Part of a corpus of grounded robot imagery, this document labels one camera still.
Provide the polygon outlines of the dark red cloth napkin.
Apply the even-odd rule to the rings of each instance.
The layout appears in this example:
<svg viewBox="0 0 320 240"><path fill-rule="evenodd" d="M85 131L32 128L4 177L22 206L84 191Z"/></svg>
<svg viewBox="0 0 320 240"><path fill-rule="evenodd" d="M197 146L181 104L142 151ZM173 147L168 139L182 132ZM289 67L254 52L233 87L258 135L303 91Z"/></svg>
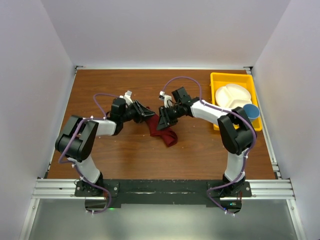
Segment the dark red cloth napkin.
<svg viewBox="0 0 320 240"><path fill-rule="evenodd" d="M174 146L178 143L177 134L170 127L163 130L157 130L159 119L160 117L155 114L145 121L148 126L150 136L160 137L167 147Z"/></svg>

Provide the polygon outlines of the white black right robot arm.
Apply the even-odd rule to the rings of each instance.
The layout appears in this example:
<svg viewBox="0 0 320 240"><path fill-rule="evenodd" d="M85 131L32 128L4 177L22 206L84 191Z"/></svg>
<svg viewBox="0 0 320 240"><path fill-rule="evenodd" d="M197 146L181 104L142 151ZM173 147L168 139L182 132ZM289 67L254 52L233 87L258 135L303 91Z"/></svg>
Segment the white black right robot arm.
<svg viewBox="0 0 320 240"><path fill-rule="evenodd" d="M223 185L211 187L210 191L222 190L225 195L233 197L245 181L245 165L249 151L257 140L245 110L218 107L200 97L192 98L184 87L172 92L172 96L159 93L164 105L159 107L157 130L164 130L178 123L178 118L189 116L218 125L220 137L227 150L227 165L223 174Z"/></svg>

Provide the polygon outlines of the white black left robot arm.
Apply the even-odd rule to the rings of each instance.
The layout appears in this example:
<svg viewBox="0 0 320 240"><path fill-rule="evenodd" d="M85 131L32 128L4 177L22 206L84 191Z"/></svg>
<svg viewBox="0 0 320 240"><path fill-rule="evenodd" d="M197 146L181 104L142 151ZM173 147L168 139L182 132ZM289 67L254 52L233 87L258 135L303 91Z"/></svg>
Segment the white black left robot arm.
<svg viewBox="0 0 320 240"><path fill-rule="evenodd" d="M96 137L116 136L123 129L124 123L134 121L143 123L156 113L143 106L137 100L115 98L110 111L104 117L69 117L60 132L55 149L60 153L60 164L71 163L80 176L80 189L92 196L108 196L102 172L92 158L92 149Z"/></svg>

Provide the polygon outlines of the yellow plastic tray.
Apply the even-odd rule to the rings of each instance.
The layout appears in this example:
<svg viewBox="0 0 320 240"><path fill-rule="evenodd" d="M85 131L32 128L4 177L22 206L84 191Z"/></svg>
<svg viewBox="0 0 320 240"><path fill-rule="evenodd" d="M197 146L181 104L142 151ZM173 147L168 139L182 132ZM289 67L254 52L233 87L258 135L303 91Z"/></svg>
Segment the yellow plastic tray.
<svg viewBox="0 0 320 240"><path fill-rule="evenodd" d="M249 110L248 117L254 130L260 132L263 129L261 112L251 75L212 72L210 87L214 105L234 109L249 104L250 106L246 109Z"/></svg>

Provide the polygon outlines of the white divided plate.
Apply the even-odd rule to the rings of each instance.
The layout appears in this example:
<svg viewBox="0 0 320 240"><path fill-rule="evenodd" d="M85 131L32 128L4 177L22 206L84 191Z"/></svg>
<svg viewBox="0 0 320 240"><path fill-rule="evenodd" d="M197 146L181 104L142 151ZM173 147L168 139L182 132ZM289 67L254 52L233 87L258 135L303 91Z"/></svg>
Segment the white divided plate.
<svg viewBox="0 0 320 240"><path fill-rule="evenodd" d="M252 96L244 87L229 83L216 90L215 101L222 108L234 109L243 107L246 104L252 104Z"/></svg>

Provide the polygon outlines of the blue plastic cup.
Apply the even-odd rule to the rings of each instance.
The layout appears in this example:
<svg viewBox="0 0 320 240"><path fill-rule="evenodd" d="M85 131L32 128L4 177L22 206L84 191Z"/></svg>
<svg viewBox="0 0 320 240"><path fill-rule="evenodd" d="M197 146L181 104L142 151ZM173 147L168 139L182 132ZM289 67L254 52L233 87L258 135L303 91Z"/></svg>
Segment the blue plastic cup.
<svg viewBox="0 0 320 240"><path fill-rule="evenodd" d="M260 117L260 109L252 103L245 104L243 109L251 122Z"/></svg>

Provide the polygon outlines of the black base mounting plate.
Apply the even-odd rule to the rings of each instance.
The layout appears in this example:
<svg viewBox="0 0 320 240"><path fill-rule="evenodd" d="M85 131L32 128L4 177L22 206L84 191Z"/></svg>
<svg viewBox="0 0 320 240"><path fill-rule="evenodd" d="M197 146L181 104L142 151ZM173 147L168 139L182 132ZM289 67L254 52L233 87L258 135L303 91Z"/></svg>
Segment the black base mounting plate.
<svg viewBox="0 0 320 240"><path fill-rule="evenodd" d="M82 180L75 180L74 195L85 198L87 210L100 211L123 205L221 205L224 210L238 213L242 199L252 196L251 185L241 180L220 188L222 180L155 180L105 179L102 189Z"/></svg>

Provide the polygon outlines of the aluminium frame rail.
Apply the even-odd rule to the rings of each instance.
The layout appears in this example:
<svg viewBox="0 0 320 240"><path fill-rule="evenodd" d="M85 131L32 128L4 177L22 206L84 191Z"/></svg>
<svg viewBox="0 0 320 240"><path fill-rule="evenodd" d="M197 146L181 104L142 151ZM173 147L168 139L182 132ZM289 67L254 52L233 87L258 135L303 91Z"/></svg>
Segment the aluminium frame rail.
<svg viewBox="0 0 320 240"><path fill-rule="evenodd" d="M76 179L38 179L33 189L33 199L88 199L102 200L103 195L92 195L81 191ZM155 179L107 179L105 188L113 198L120 194L201 194L222 184L221 180L155 180ZM240 191L244 199L257 200L292 200L295 198L290 180L247 180Z"/></svg>

